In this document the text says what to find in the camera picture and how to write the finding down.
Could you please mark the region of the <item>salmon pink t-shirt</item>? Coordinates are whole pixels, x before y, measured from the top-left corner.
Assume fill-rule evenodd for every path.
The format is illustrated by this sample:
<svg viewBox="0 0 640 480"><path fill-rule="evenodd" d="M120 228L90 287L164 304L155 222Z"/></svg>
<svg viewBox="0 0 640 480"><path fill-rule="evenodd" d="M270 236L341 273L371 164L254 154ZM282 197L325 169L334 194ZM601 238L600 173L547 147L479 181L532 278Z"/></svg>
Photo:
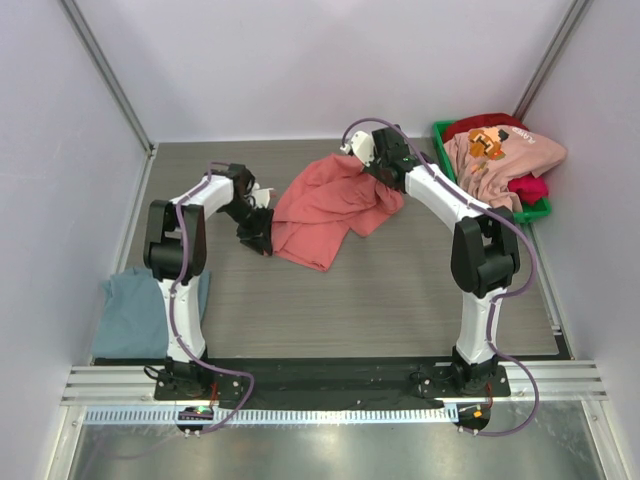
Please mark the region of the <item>salmon pink t-shirt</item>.
<svg viewBox="0 0 640 480"><path fill-rule="evenodd" d="M403 195L365 173L360 160L331 154L307 166L279 199L273 253L326 272L348 233L367 237L403 206Z"/></svg>

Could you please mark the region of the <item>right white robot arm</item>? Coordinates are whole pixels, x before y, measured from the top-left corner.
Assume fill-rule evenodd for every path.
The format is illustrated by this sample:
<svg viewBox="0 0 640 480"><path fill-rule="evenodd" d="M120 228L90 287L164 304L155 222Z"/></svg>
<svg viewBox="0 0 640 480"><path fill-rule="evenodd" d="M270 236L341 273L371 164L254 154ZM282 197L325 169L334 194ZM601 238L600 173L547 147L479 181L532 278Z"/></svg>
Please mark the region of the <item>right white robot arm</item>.
<svg viewBox="0 0 640 480"><path fill-rule="evenodd" d="M385 186L418 200L451 231L450 270L463 306L449 382L460 395L486 392L497 375L493 337L502 296L520 268L517 236L496 219L509 221L512 215L475 205L437 165L414 152L396 127L358 131L343 150Z"/></svg>

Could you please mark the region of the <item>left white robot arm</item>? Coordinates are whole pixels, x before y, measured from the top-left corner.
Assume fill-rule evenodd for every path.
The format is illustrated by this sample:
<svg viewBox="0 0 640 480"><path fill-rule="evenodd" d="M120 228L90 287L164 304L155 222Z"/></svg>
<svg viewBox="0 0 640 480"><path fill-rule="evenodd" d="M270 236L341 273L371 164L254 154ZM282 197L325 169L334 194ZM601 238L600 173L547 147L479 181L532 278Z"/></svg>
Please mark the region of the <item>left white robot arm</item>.
<svg viewBox="0 0 640 480"><path fill-rule="evenodd" d="M168 331L163 368L145 369L156 383L155 399L198 400L214 391L220 374L207 362L199 300L206 223L216 213L228 215L242 245L270 256L273 198L246 166L213 162L192 188L150 204L143 261L160 289Z"/></svg>

